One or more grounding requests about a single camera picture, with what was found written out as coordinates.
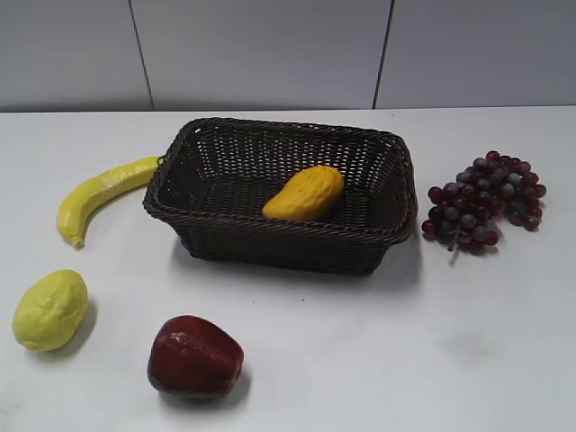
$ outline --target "basket rim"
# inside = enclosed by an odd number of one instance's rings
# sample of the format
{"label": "basket rim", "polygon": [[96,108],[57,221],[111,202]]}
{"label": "basket rim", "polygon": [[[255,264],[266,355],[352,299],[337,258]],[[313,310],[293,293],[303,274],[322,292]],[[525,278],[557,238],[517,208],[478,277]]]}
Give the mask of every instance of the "basket rim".
{"label": "basket rim", "polygon": [[300,132],[307,131],[314,135],[332,135],[334,133],[345,133],[351,136],[363,136],[365,138],[394,138],[392,143],[387,143],[396,148],[397,151],[404,154],[405,158],[410,161],[410,153],[402,137],[388,131],[361,129],[349,126],[332,126],[319,123],[307,122],[282,122],[282,121],[255,121],[240,120],[222,117],[206,117],[189,121],[175,136],[174,141],[166,151],[163,157],[158,159],[158,169],[152,176],[148,184],[146,196],[144,198],[144,208],[154,218],[160,219],[170,225],[173,221],[170,216],[184,218],[183,225],[187,222],[210,223],[211,225],[237,223],[244,228],[252,229],[270,229],[284,230],[286,232],[298,230],[299,232],[310,232],[316,234],[345,236],[348,239],[358,239],[362,241],[373,241],[377,243],[396,244],[401,243],[410,236],[412,225],[417,212],[416,194],[413,187],[413,178],[410,177],[411,169],[407,170],[405,164],[401,164],[402,171],[407,177],[407,187],[409,188],[409,198],[407,202],[407,211],[403,221],[394,228],[376,229],[376,228],[359,228],[351,225],[340,225],[336,223],[326,223],[318,221],[304,220],[280,220],[265,218],[263,216],[245,216],[238,214],[224,214],[212,211],[195,211],[183,210],[163,204],[158,199],[160,186],[164,183],[172,165],[175,163],[181,147],[185,144],[185,137],[192,129],[198,129],[202,126],[214,123],[222,126],[239,125],[250,129],[281,129],[284,131],[293,131],[297,129]]}

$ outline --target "red grapes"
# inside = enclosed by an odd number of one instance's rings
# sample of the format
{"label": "red grapes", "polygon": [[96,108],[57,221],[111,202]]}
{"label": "red grapes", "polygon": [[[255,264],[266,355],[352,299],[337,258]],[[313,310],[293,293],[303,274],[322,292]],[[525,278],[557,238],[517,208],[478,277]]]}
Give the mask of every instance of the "red grapes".
{"label": "red grapes", "polygon": [[503,213],[512,224],[537,230],[542,219],[539,199],[546,195],[539,180],[530,163],[489,151],[459,173],[456,182],[430,188],[428,197],[436,206],[422,230],[427,239],[471,251],[498,243],[498,233],[486,225]]}

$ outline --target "grape stem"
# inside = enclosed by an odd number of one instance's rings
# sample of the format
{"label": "grape stem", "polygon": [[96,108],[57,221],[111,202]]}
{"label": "grape stem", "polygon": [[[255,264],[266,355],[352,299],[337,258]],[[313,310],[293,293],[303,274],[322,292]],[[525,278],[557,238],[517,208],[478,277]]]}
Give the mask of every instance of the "grape stem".
{"label": "grape stem", "polygon": [[461,233],[460,224],[458,224],[456,226],[456,234],[454,235],[454,240],[452,241],[452,244],[448,247],[448,251],[454,252],[452,254],[452,257],[450,258],[450,261],[448,261],[448,264],[451,267],[454,267],[456,257],[458,256],[458,252],[460,251],[460,248],[458,247],[458,237],[460,236],[460,233]]}

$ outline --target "lemon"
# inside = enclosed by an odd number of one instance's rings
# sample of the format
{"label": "lemon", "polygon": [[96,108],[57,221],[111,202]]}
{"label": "lemon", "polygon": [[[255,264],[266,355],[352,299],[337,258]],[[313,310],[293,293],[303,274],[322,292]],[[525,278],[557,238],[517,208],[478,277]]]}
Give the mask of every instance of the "lemon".
{"label": "lemon", "polygon": [[86,315],[88,290],[82,276],[58,270],[31,286],[14,314],[12,329],[19,344],[35,351],[63,347]]}

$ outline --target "white wall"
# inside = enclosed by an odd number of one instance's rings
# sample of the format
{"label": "white wall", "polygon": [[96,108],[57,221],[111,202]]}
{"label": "white wall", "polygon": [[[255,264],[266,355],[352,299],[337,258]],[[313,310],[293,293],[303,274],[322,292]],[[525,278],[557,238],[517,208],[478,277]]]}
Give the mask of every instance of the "white wall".
{"label": "white wall", "polygon": [[[132,0],[158,110],[370,108],[391,0]],[[377,107],[576,104],[576,0],[396,0]],[[129,0],[0,0],[0,112],[150,110]]]}
{"label": "white wall", "polygon": [[378,108],[576,104],[576,0],[396,0]]}
{"label": "white wall", "polygon": [[159,110],[371,108],[390,0],[132,0]]}
{"label": "white wall", "polygon": [[150,108],[127,1],[0,1],[0,111]]}

